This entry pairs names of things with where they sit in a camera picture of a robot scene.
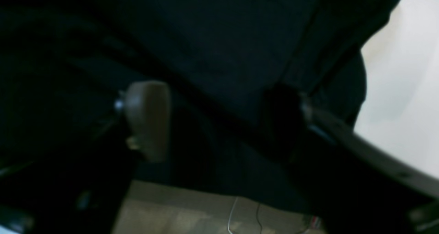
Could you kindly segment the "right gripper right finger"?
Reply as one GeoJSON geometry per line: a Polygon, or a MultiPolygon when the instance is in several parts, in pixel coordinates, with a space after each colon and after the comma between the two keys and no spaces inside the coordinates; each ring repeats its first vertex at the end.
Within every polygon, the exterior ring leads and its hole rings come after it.
{"type": "Polygon", "coordinates": [[[438,180],[355,134],[286,85],[264,93],[264,120],[285,169],[328,234],[437,234],[438,180]]]}

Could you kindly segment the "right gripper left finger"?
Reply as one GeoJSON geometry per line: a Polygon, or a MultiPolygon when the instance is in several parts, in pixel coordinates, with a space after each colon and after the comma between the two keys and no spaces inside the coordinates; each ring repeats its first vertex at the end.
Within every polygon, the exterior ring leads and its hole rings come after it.
{"type": "Polygon", "coordinates": [[[1,155],[2,234],[111,234],[141,159],[166,161],[171,90],[133,82],[114,112],[42,157],[1,155]]]}

